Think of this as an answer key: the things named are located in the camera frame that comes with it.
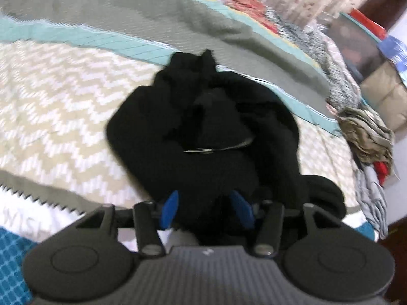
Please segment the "black pants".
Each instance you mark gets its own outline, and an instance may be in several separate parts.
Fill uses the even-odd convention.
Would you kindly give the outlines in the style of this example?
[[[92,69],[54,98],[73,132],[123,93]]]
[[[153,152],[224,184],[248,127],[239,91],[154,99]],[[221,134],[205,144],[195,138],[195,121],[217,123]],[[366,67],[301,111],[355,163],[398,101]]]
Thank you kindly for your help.
[[[151,85],[126,98],[106,136],[153,200],[178,192],[176,226],[203,246],[245,237],[233,192],[249,203],[297,210],[312,203],[346,215],[334,182],[300,172],[299,128],[289,108],[267,87],[218,71],[211,51],[173,54]]]

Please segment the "olive crumpled clothes pile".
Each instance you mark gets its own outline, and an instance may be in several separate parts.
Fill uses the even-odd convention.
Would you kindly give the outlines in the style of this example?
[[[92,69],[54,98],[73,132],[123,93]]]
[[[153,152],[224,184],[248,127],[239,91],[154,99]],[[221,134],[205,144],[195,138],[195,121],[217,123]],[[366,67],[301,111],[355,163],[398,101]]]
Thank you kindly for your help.
[[[337,121],[362,163],[382,162],[391,172],[395,136],[375,110],[369,106],[346,107],[337,115]]]

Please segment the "grey patterned blanket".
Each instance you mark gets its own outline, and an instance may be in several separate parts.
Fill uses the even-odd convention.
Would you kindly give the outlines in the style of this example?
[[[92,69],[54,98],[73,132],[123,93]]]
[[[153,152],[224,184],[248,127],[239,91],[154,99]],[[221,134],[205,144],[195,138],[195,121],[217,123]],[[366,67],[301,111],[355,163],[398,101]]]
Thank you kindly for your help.
[[[363,109],[369,106],[363,100],[358,84],[349,73],[339,48],[322,32],[318,24],[302,30],[299,26],[284,20],[269,7],[266,9],[266,15],[271,21],[276,21],[279,34],[284,39],[295,44],[319,64],[330,85],[327,103],[336,120],[337,115],[346,107]],[[382,164],[387,174],[390,171],[382,162],[364,164],[358,159],[353,148],[351,152],[357,165],[354,170],[357,201],[367,221],[383,240],[388,236],[387,203],[382,188],[383,181],[377,175],[375,164]]]

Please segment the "chevron patterned bedspread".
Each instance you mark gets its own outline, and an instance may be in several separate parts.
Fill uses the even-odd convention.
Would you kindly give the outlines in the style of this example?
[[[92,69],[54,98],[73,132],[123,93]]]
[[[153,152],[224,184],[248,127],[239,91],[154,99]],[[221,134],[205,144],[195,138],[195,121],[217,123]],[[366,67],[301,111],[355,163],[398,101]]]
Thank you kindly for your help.
[[[339,187],[344,218],[263,200],[230,245],[160,228],[166,200],[106,126],[173,54],[205,51],[289,108],[299,170]],[[382,304],[392,259],[355,203],[329,94],[299,47],[216,1],[1,0],[1,303]]]

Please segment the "dark plastic storage bin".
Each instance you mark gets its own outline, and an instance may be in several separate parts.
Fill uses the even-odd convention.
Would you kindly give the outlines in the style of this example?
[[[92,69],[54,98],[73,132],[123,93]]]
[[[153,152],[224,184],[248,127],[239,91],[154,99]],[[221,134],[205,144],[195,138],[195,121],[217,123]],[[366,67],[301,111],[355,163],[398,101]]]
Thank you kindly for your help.
[[[327,35],[339,48],[346,67],[358,84],[384,63],[378,49],[381,41],[347,14],[340,13],[332,21]]]

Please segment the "blue box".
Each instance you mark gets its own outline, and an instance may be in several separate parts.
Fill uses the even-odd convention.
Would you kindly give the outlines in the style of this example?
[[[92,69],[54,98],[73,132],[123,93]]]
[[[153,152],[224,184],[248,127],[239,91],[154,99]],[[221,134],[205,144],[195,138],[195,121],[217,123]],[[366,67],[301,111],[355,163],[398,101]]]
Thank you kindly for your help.
[[[380,52],[391,61],[399,72],[406,71],[406,44],[393,36],[388,36],[378,44]]]

